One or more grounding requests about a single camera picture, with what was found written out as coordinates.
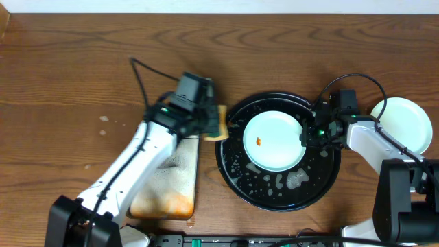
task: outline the white plate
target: white plate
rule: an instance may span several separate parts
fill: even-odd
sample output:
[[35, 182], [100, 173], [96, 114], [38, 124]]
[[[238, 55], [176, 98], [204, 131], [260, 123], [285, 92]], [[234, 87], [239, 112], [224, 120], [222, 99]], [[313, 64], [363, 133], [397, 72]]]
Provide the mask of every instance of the white plate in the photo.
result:
[[287, 113], [267, 111], [253, 117], [244, 130], [244, 149], [250, 160], [262, 169], [281, 172], [302, 159], [302, 126]]
[[[384, 101], [379, 102], [370, 113], [378, 117]], [[380, 119], [385, 131], [411, 151], [422, 154], [433, 138], [433, 127], [427, 113], [408, 99], [387, 99], [387, 106]]]

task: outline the wooden table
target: wooden table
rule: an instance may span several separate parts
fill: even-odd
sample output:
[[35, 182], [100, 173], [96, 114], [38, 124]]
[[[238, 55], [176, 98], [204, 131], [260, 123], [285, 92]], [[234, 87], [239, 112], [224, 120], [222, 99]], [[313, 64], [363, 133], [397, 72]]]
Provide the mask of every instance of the wooden table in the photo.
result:
[[[131, 140], [143, 102], [129, 55], [174, 76], [213, 78], [229, 107], [276, 89], [314, 99], [339, 75], [367, 73], [390, 97], [423, 107], [438, 133], [438, 23], [414, 15], [13, 14], [0, 46], [0, 245], [41, 246], [54, 200], [76, 197]], [[175, 89], [146, 71], [143, 78], [150, 99]], [[365, 79], [337, 87], [356, 89], [367, 112], [381, 100]], [[439, 158], [438, 138], [425, 156]], [[297, 212], [263, 211], [227, 187], [215, 144], [202, 142], [192, 219], [129, 222], [197, 235], [336, 232], [372, 216], [377, 179], [343, 151], [321, 200]]]

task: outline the white wall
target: white wall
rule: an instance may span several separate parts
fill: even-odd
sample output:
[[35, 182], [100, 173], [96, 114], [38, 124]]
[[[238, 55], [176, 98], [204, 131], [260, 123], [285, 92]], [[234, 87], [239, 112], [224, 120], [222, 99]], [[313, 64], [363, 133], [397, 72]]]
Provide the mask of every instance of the white wall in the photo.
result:
[[439, 14], [439, 0], [0, 0], [11, 13]]

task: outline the round black tray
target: round black tray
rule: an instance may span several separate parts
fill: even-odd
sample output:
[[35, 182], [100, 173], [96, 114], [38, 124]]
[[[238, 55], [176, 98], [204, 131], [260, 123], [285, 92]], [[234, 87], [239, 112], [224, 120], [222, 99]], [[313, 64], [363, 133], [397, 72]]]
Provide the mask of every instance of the round black tray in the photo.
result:
[[[216, 143], [216, 155], [221, 175], [240, 198], [261, 209], [294, 211], [313, 204], [331, 188], [340, 169], [339, 150], [307, 148], [299, 164], [283, 172], [270, 172], [256, 166], [260, 171], [257, 173], [247, 168], [251, 161], [244, 150], [242, 137], [247, 123], [254, 116], [277, 110], [302, 123], [303, 119], [313, 119], [310, 107], [311, 103], [300, 96], [270, 92], [246, 98], [228, 113], [226, 121], [230, 137]], [[305, 172], [309, 180], [289, 189], [286, 180], [290, 172]]]

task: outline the wire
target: wire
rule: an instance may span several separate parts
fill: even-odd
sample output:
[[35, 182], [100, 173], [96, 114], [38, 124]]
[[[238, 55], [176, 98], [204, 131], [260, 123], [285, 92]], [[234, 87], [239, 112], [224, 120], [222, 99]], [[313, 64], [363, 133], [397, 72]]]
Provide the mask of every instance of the wire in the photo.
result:
[[297, 244], [300, 242], [344, 242], [344, 243], [353, 243], [353, 244], [368, 244], [373, 246], [383, 246], [383, 247], [400, 247], [398, 244], [392, 244], [388, 242], [381, 242], [377, 240], [370, 239], [358, 239], [353, 237], [302, 237], [300, 239], [289, 239], [281, 242], [277, 242], [268, 247], [281, 247], [286, 246], [287, 244]]
[[[311, 229], [311, 228], [305, 228], [305, 229], [300, 230], [300, 232], [297, 233], [297, 235], [296, 235], [295, 238], [298, 239], [298, 238], [302, 235], [302, 233], [303, 233], [304, 231], [312, 231], [312, 232], [316, 232], [315, 230], [313, 230], [313, 229]], [[297, 246], [297, 247], [301, 247], [301, 244], [296, 243], [296, 246]]]
[[[157, 73], [159, 75], [163, 75], [163, 76], [165, 76], [167, 78], [171, 78], [173, 80], [177, 80], [178, 81], [177, 78], [172, 77], [170, 75], [167, 75], [165, 73], [162, 73], [160, 71], [157, 71], [156, 69], [153, 69], [153, 68], [147, 66], [146, 64], [140, 62], [136, 58], [130, 58], [130, 63], [131, 63], [131, 66], [132, 66], [132, 70], [134, 71], [134, 74], [136, 76], [137, 82], [139, 83], [140, 90], [142, 92], [143, 101], [145, 102], [145, 110], [148, 110], [150, 108], [150, 105], [148, 104], [148, 99], [147, 99], [145, 87], [143, 86], [143, 83], [142, 83], [142, 80], [140, 78], [139, 72], [136, 69], [136, 65], [135, 65], [136, 63], [141, 65], [142, 67], [145, 67], [146, 69], [149, 69], [152, 72], [155, 72], [155, 73]], [[150, 125], [147, 124], [146, 125], [146, 130], [145, 130], [145, 135], [143, 136], [142, 142], [140, 143], [140, 145], [138, 146], [136, 151], [134, 151], [134, 153], [130, 156], [130, 158], [119, 168], [119, 170], [116, 172], [116, 174], [110, 179], [110, 181], [108, 181], [107, 185], [101, 191], [101, 193], [99, 195], [99, 198], [97, 199], [97, 202], [95, 204], [95, 207], [93, 208], [93, 211], [91, 212], [90, 220], [88, 221], [87, 233], [86, 233], [85, 238], [84, 238], [84, 247], [87, 247], [89, 245], [89, 243], [90, 243], [91, 230], [93, 228], [93, 222], [94, 222], [94, 220], [96, 218], [96, 214], [97, 214], [97, 210], [99, 210], [99, 206], [101, 205], [102, 201], [106, 197], [106, 194], [107, 194], [108, 190], [110, 190], [111, 185], [116, 181], [116, 179], [119, 177], [119, 175], [131, 163], [131, 161], [136, 157], [136, 155], [142, 150], [142, 147], [143, 147], [143, 145], [146, 142], [149, 129], [150, 129]]]
[[378, 87], [379, 90], [381, 90], [381, 93], [383, 94], [384, 97], [384, 105], [383, 108], [381, 109], [381, 111], [378, 114], [377, 119], [375, 120], [375, 130], [386, 140], [388, 141], [390, 144], [392, 144], [394, 147], [396, 147], [401, 154], [405, 154], [407, 155], [409, 158], [411, 158], [412, 160], [414, 160], [415, 163], [417, 163], [422, 169], [423, 171], [426, 173], [427, 177], [430, 179], [430, 181], [433, 183], [434, 187], [436, 188], [437, 191], [439, 191], [439, 182], [438, 180], [434, 177], [434, 175], [432, 174], [432, 172], [429, 169], [429, 163], [428, 161], [420, 161], [417, 157], [415, 157], [413, 154], [411, 154], [410, 152], [408, 152], [407, 147], [401, 147], [398, 143], [396, 143], [395, 141], [393, 141], [390, 137], [388, 137], [386, 134], [384, 134], [382, 132], [382, 127], [378, 127], [378, 123], [379, 123], [379, 119], [381, 118], [381, 116], [384, 114], [384, 110], [387, 106], [387, 95], [385, 94], [384, 88], [380, 85], [380, 83], [370, 77], [369, 75], [364, 75], [362, 73], [350, 73], [347, 75], [342, 75], [338, 78], [336, 78], [335, 80], [333, 80], [332, 82], [330, 82], [323, 90], [322, 92], [319, 94], [317, 100], [314, 102], [313, 106], [311, 107], [311, 110], [314, 110], [314, 108], [316, 107], [317, 103], [322, 99], [323, 94], [329, 89], [330, 86], [332, 86], [332, 84], [336, 83], [338, 80], [341, 80], [343, 78], [347, 78], [347, 77], [351, 77], [351, 76], [360, 76], [360, 77], [364, 77], [364, 78], [368, 78], [369, 80], [371, 80], [372, 82], [374, 82]]

